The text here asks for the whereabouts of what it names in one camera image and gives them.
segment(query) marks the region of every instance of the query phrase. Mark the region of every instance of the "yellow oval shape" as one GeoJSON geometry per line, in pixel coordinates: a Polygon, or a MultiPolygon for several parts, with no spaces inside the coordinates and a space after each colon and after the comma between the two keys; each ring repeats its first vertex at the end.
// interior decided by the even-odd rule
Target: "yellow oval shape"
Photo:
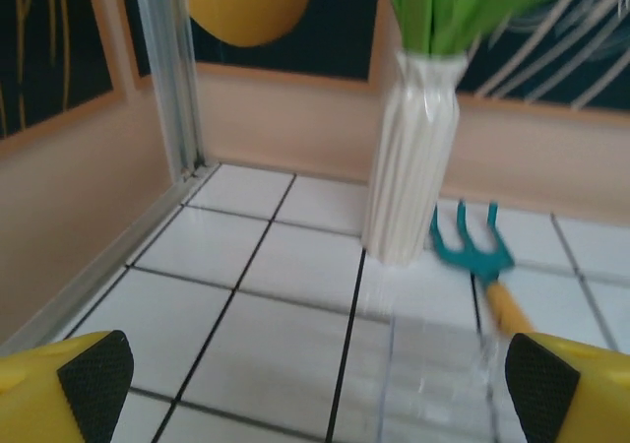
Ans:
{"type": "Polygon", "coordinates": [[[309,0],[188,0],[190,16],[228,44],[251,47],[289,33],[309,0]]]}

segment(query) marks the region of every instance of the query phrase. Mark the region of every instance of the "yellow handle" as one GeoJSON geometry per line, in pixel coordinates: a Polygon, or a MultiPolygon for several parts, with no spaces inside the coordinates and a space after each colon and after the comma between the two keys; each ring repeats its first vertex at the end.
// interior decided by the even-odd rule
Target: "yellow handle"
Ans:
{"type": "Polygon", "coordinates": [[[507,335],[535,331],[534,326],[503,283],[495,281],[490,284],[485,294],[499,331],[507,335]]]}

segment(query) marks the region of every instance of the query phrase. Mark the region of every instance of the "white vase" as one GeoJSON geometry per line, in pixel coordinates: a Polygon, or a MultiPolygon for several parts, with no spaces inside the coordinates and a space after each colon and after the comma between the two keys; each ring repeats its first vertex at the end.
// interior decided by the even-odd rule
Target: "white vase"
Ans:
{"type": "Polygon", "coordinates": [[[444,180],[460,118],[455,89],[466,55],[399,51],[400,76],[383,114],[370,177],[362,241],[388,265],[419,257],[444,180]]]}

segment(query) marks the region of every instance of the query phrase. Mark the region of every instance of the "teal garden fork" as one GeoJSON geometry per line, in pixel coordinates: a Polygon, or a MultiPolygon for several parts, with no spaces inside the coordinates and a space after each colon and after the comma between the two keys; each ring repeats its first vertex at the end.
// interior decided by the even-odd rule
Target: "teal garden fork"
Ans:
{"type": "Polygon", "coordinates": [[[453,250],[444,244],[438,227],[437,207],[433,213],[429,229],[433,246],[438,257],[444,262],[467,269],[479,279],[499,331],[507,335],[531,333],[534,331],[534,327],[508,288],[499,281],[501,271],[514,267],[514,259],[497,230],[497,208],[496,203],[491,203],[488,207],[487,218],[487,226],[496,243],[494,251],[486,253],[474,245],[466,226],[466,204],[464,201],[460,201],[457,206],[457,230],[462,237],[464,247],[461,250],[453,250]]]}

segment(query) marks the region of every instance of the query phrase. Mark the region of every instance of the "floor tile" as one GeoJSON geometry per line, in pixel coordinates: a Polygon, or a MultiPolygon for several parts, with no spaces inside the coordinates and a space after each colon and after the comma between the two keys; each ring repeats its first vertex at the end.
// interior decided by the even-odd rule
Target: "floor tile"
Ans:
{"type": "Polygon", "coordinates": [[[275,223],[241,288],[349,310],[360,256],[358,238],[275,223]]]}
{"type": "Polygon", "coordinates": [[[175,410],[159,439],[159,443],[199,443],[202,441],[298,443],[303,440],[183,407],[175,410]]]}
{"type": "Polygon", "coordinates": [[[270,219],[291,178],[291,174],[224,164],[190,205],[270,219]]]}
{"type": "MultiPolygon", "coordinates": [[[[501,275],[538,332],[607,348],[595,315],[577,278],[516,268],[501,275]]],[[[479,296],[484,330],[494,330],[487,301],[479,296]]]]}
{"type": "Polygon", "coordinates": [[[630,354],[630,288],[595,281],[588,284],[619,350],[630,354]]]}
{"type": "Polygon", "coordinates": [[[54,337],[49,340],[49,343],[60,342],[65,340],[66,335],[68,335],[73,328],[77,326],[77,324],[86,316],[86,314],[90,311],[90,309],[107,293],[109,288],[116,282],[118,279],[125,274],[125,269],[119,269],[116,274],[114,274],[111,278],[107,280],[105,284],[103,284],[95,294],[83,305],[80,309],[75,313],[75,315],[68,321],[66,321],[62,328],[57,331],[54,337]]]}
{"type": "Polygon", "coordinates": [[[578,267],[586,276],[630,283],[630,227],[558,218],[578,267]]]}
{"type": "Polygon", "coordinates": [[[497,431],[501,443],[528,443],[518,418],[499,420],[497,431]]]}
{"type": "Polygon", "coordinates": [[[149,236],[147,236],[147,238],[142,242],[142,244],[138,246],[138,248],[136,248],[136,251],[134,251],[133,254],[127,258],[127,261],[125,261],[125,264],[128,264],[128,265],[134,264],[134,262],[138,260],[138,258],[140,258],[140,256],[145,252],[145,249],[147,248],[147,246],[149,246],[158,237],[162,229],[177,214],[179,214],[181,209],[182,209],[181,206],[177,206],[168,215],[166,215],[166,217],[164,217],[164,219],[154,228],[154,230],[149,234],[149,236]]]}
{"type": "Polygon", "coordinates": [[[324,436],[347,318],[238,294],[184,400],[324,436]]]}
{"type": "Polygon", "coordinates": [[[493,438],[478,438],[467,433],[436,428],[413,419],[389,418],[383,426],[383,441],[401,443],[495,443],[493,438]]]}
{"type": "Polygon", "coordinates": [[[138,265],[219,285],[236,285],[265,221],[186,208],[138,265]]]}
{"type": "MultiPolygon", "coordinates": [[[[447,245],[462,246],[456,228],[457,202],[440,200],[439,224],[447,245]]],[[[491,251],[494,241],[487,227],[487,205],[467,203],[467,226],[479,249],[491,251]]],[[[572,271],[549,215],[503,209],[499,206],[497,227],[517,263],[572,271]]]]}
{"type": "Polygon", "coordinates": [[[488,376],[476,330],[397,318],[392,331],[385,441],[492,441],[488,376]],[[416,437],[397,439],[401,423],[416,437]]]}
{"type": "Polygon", "coordinates": [[[151,443],[169,404],[129,393],[111,443],[151,443]]]}
{"type": "Polygon", "coordinates": [[[406,268],[366,258],[357,313],[476,326],[469,273],[442,264],[432,251],[406,268]]]}
{"type": "Polygon", "coordinates": [[[186,205],[190,200],[197,195],[197,192],[205,185],[206,181],[215,175],[215,172],[221,167],[221,165],[215,165],[213,167],[206,167],[203,172],[200,172],[200,176],[194,179],[194,184],[191,187],[190,191],[182,199],[181,204],[186,205]]]}
{"type": "Polygon", "coordinates": [[[75,336],[122,330],[134,354],[133,385],[174,397],[229,292],[130,271],[75,336]]]}
{"type": "Polygon", "coordinates": [[[297,177],[278,220],[359,235],[366,202],[364,185],[297,177]]]}
{"type": "Polygon", "coordinates": [[[336,441],[377,441],[378,405],[390,341],[389,325],[355,319],[337,421],[336,441]]]}

